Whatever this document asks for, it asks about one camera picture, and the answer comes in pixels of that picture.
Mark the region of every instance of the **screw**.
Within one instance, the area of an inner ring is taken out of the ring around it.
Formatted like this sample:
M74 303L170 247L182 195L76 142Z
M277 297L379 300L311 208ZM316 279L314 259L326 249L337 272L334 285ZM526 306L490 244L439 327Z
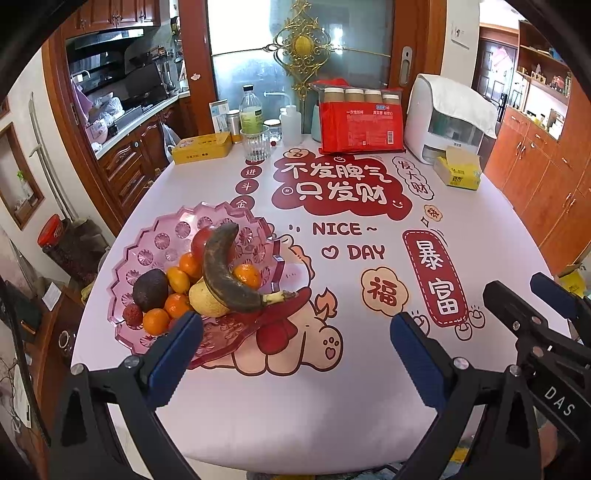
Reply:
M544 351L539 346L533 347L531 352L538 358L542 358L544 356Z
M123 364L125 365L125 368L135 368L139 365L139 357L130 355L125 360L123 360Z
M460 370L467 370L470 362L461 356L457 356L453 359L453 366Z
M72 375L80 375L83 371L84 365L82 364L72 365L72 368L70 368L70 372L72 373Z

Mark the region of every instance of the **overripe banana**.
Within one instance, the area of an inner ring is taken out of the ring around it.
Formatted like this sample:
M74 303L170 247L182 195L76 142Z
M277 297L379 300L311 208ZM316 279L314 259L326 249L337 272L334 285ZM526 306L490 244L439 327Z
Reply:
M235 223L224 223L215 229L205 245L203 279L216 300L234 312L249 313L295 297L296 293L284 290L261 295L232 275L226 260L238 229Z

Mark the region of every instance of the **banana stem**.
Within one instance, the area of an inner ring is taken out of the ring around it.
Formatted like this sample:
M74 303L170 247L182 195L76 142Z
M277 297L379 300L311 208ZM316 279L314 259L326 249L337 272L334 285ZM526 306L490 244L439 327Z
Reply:
M281 290L275 293L268 293L262 296L262 303L263 305L273 305L274 303L281 303L282 301L286 301L289 299L293 299L297 297L297 293L292 291L285 291Z

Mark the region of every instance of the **fruit bowl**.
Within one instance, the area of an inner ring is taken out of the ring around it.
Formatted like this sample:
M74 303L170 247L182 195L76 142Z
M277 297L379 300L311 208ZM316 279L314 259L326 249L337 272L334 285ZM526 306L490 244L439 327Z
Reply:
M250 210L234 208L229 203L217 206L200 203L194 209L181 208L164 215L153 226L140 231L136 241L124 249L124 258L113 269L113 283L108 288L109 321L115 325L115 339L134 355L146 353L156 341L140 327L130 327L123 320L123 310L133 302L135 280L153 268L166 272L178 264L183 253L189 252L191 240L201 228L219 226L226 222L239 225L235 240L236 258L230 264L250 263L261 273L260 293L279 290L284 261L279 256L280 242L272 239L271 228L263 218ZM197 368L236 351L241 343L256 332L262 323L253 315L229 314L220 319L204 318L203 341L191 360L189 369Z

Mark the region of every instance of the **cartoon pig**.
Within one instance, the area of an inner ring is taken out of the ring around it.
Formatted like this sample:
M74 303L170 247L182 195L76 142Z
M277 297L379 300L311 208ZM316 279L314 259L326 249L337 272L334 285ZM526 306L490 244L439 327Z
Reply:
M297 291L298 296L267 307L263 313L267 325L247 338L236 352L206 363L204 368L236 368L243 375L269 371L286 376L295 373L300 365L324 372L339 363L343 338L337 329L326 324L337 314L336 297L325 289L312 302L310 283L315 273L311 258L302 247L294 245L291 235L279 240L285 261L281 288Z

